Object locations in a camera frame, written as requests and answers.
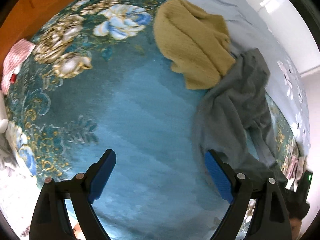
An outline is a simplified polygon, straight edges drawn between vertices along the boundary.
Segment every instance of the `wooden headboard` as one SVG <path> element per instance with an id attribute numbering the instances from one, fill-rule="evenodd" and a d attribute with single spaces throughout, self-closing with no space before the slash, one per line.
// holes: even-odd
<path id="1" fill-rule="evenodd" d="M 3 61 L 20 39 L 30 39 L 53 15 L 74 0 L 19 0 L 0 28 L 0 80 Z"/>

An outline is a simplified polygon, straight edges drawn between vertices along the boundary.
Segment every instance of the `gray towel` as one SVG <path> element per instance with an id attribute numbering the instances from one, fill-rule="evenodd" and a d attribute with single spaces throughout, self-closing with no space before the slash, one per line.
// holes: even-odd
<path id="1" fill-rule="evenodd" d="M 202 165 L 204 154 L 212 149 L 235 172 L 253 180 L 273 177 L 286 181 L 276 162 L 276 143 L 265 98 L 269 74 L 260 51 L 249 50 L 204 96 L 196 112 L 192 136 Z M 260 161 L 248 151 L 245 130 L 250 132 Z"/>

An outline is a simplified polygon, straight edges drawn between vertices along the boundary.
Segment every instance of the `bed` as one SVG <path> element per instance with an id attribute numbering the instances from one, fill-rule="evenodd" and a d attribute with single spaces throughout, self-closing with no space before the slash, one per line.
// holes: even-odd
<path id="1" fill-rule="evenodd" d="M 10 147 L 2 147 L 0 165 L 0 208 L 20 238 L 28 237 L 44 179 L 69 179 L 107 148 L 116 152 L 117 164 L 93 207 L 113 240 L 210 239 L 221 222 L 229 204 L 205 180 L 190 140 L 206 91 L 185 89 L 154 40 L 153 18 L 164 1 L 74 0 L 30 39 L 37 47 L 5 99 Z M 277 161 L 285 172 L 292 154 L 307 156 L 310 147 L 308 106 L 294 64 L 245 0 L 188 1 L 223 15 L 233 55 L 258 48 L 264 56 Z M 139 28 L 121 39 L 116 26 L 99 36 L 106 20 L 99 12 L 112 6 L 115 15 L 138 18 Z M 67 38 L 66 30 L 72 30 Z M 256 156 L 249 136 L 247 145 Z"/>

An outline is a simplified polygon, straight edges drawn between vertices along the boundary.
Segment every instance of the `teal floral blanket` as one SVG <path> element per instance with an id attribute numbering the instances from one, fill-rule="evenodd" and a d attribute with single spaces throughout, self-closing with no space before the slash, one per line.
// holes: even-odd
<path id="1" fill-rule="evenodd" d="M 114 240 L 203 239 L 228 209 L 192 155 L 192 118 L 205 91 L 187 90 L 154 40 L 163 2 L 74 1 L 34 35 L 36 48 L 5 100 L 19 172 L 38 187 L 47 176 L 86 171 L 107 148 L 116 152 L 93 204 Z M 295 140 L 267 99 L 285 170 Z"/>

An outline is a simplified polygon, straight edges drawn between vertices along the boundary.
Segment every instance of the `white flower print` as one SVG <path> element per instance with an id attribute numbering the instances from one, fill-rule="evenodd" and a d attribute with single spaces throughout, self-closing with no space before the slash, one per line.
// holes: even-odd
<path id="1" fill-rule="evenodd" d="M 293 99 L 292 84 L 291 84 L 289 75 L 287 73 L 287 69 L 284 67 L 283 63 L 280 60 L 278 60 L 278 65 L 283 72 L 284 83 L 286 86 L 288 86 L 287 97 L 289 97 L 292 100 Z"/>
<path id="2" fill-rule="evenodd" d="M 90 57 L 83 57 L 77 52 L 68 52 L 54 62 L 52 71 L 61 78 L 74 78 L 83 70 L 91 68 Z"/>
<path id="3" fill-rule="evenodd" d="M 28 145 L 28 138 L 22 132 L 21 127 L 9 121 L 8 128 L 5 132 L 6 139 L 12 149 L 14 158 L 19 167 L 20 174 L 24 176 L 36 176 L 36 161 L 32 149 Z"/>
<path id="4" fill-rule="evenodd" d="M 93 34 L 104 37 L 110 33 L 115 40 L 137 35 L 152 20 L 145 8 L 127 4 L 116 4 L 98 14 L 104 15 L 108 20 L 95 26 Z"/>
<path id="5" fill-rule="evenodd" d="M 295 138 L 300 136 L 301 127 L 302 127 L 302 116 L 301 116 L 301 113 L 299 112 L 296 115 L 296 122 L 293 122 L 291 125 L 291 130 Z"/>
<path id="6" fill-rule="evenodd" d="M 302 129 L 302 145 L 305 144 L 305 140 L 306 140 L 306 129 L 303 128 Z"/>
<path id="7" fill-rule="evenodd" d="M 288 57 L 286 58 L 286 62 L 287 62 L 287 64 L 288 64 L 288 66 L 289 66 L 289 72 L 290 72 L 291 74 L 296 74 L 296 69 L 295 69 L 294 66 L 292 66 L 291 60 L 290 60 Z"/>
<path id="8" fill-rule="evenodd" d="M 297 85 L 297 90 L 298 90 L 299 102 L 300 102 L 300 104 L 302 104 L 303 103 L 302 91 L 298 85 Z"/>

